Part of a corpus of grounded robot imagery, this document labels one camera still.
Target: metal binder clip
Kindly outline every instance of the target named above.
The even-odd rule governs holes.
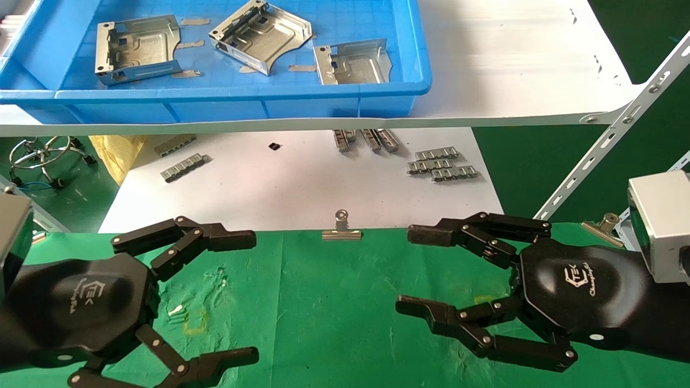
[[[335,212],[335,230],[322,231],[322,240],[361,240],[361,231],[351,231],[347,229],[347,210],[340,209]]]

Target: metal sheet bracket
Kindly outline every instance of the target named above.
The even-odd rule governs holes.
[[[266,3],[250,0],[208,35],[217,49],[268,75],[275,60],[311,38],[311,23]]]
[[[174,15],[99,23],[95,73],[103,85],[181,72],[173,57],[179,44]]]
[[[384,39],[314,46],[321,85],[384,84],[389,82],[391,59]]]
[[[348,213],[345,209],[340,209],[335,212],[335,230],[322,231],[321,239],[323,240],[361,240],[361,231],[351,231],[347,224]]]

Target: green mat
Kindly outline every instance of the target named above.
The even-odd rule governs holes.
[[[577,224],[556,224],[553,234],[567,244],[600,244]],[[34,246],[28,264],[106,258],[111,237],[51,235]],[[500,298],[508,274],[460,248],[409,244],[403,229],[365,231],[361,242],[323,242],[318,231],[258,233],[257,248],[204,253],[162,284],[154,328],[187,359],[258,347],[259,363],[226,372],[220,387],[688,385],[690,365],[579,344],[580,359],[564,374],[480,360],[458,341],[431,335],[423,320],[395,312],[399,294],[458,307]],[[536,339],[518,321],[495,332]],[[7,373],[0,387],[66,387],[77,368]],[[166,374],[144,347],[104,371],[145,387]]]

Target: metal bracket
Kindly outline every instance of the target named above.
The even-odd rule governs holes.
[[[285,52],[311,36],[311,23],[266,3],[250,0],[208,35],[216,48],[264,75]]]
[[[340,209],[335,212],[335,230],[322,231],[321,239],[323,240],[361,240],[361,231],[351,231],[347,225],[348,213],[345,209]]]
[[[597,237],[605,240],[609,244],[615,245],[618,248],[623,247],[623,242],[615,238],[611,232],[613,227],[618,223],[618,216],[615,213],[604,214],[604,219],[599,224],[593,224],[591,222],[585,221],[582,223],[582,227],[592,232]]]
[[[181,72],[173,58],[179,44],[174,15],[108,21],[97,27],[95,73],[103,85]]]
[[[549,199],[534,215],[534,218],[548,220],[618,141],[625,136],[644,112],[668,88],[673,80],[690,64],[690,55],[687,52],[688,46],[690,46],[690,31],[678,42],[678,45],[647,80],[640,94],[628,104],[618,118],[592,145],[589,151],[584,154],[584,157],[551,194]]]
[[[387,39],[371,39],[314,46],[321,85],[384,84],[393,65],[386,52]]]

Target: metal connector strip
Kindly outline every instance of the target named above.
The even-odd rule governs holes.
[[[166,182],[170,183],[174,180],[178,180],[182,175],[189,173],[191,170],[203,166],[210,161],[211,158],[208,155],[201,156],[200,154],[196,153],[182,162],[175,164],[174,166],[163,171],[161,176]]]
[[[163,144],[160,144],[156,147],[153,148],[153,150],[158,154],[160,157],[165,157],[171,153],[174,153],[175,151],[179,150],[180,148],[186,146],[187,144],[195,141],[197,139],[196,135],[191,135],[191,134],[183,134],[183,135],[178,135],[175,136],[174,138],[168,140],[167,142],[164,142]]]
[[[354,129],[345,129],[345,138],[347,139],[348,143],[354,143],[357,141],[357,132],[355,132]]]
[[[455,159],[458,156],[460,153],[452,146],[415,153],[417,160]]]
[[[476,178],[478,175],[479,174],[472,166],[451,167],[431,171],[431,180],[434,182],[463,180]]]
[[[335,139],[335,146],[338,147],[338,151],[343,153],[350,150],[350,143],[342,129],[333,130],[333,139]]]
[[[364,140],[371,147],[371,150],[378,152],[381,150],[381,140],[379,140],[376,131],[373,129],[363,129],[362,134],[364,135]]]
[[[400,142],[393,136],[393,134],[385,128],[377,129],[376,133],[379,135],[379,140],[381,144],[386,148],[386,151],[390,153],[396,153],[400,147]]]
[[[426,174],[430,173],[432,170],[452,167],[453,165],[448,159],[417,160],[416,162],[409,162],[407,164],[407,173],[410,175]]]

